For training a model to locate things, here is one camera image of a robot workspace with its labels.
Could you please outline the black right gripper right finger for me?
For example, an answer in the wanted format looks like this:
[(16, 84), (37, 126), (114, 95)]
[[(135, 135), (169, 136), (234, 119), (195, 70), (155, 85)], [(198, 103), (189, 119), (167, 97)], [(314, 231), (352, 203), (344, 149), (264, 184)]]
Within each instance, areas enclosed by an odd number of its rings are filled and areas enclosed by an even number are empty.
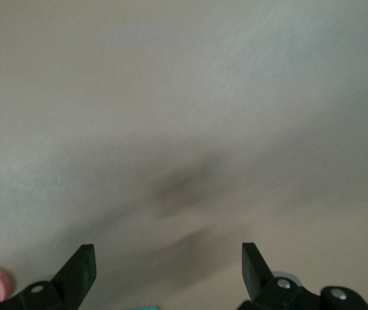
[(243, 243), (242, 277), (249, 299), (240, 309), (298, 309), (301, 288), (286, 273), (273, 273), (255, 243)]

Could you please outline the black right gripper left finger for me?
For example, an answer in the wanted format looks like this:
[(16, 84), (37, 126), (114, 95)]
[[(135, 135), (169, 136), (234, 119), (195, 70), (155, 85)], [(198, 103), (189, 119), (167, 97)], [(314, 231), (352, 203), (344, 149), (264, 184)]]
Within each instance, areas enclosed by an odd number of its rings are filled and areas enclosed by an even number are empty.
[(94, 246), (81, 245), (51, 280), (29, 285), (18, 300), (26, 310), (79, 309), (95, 279)]

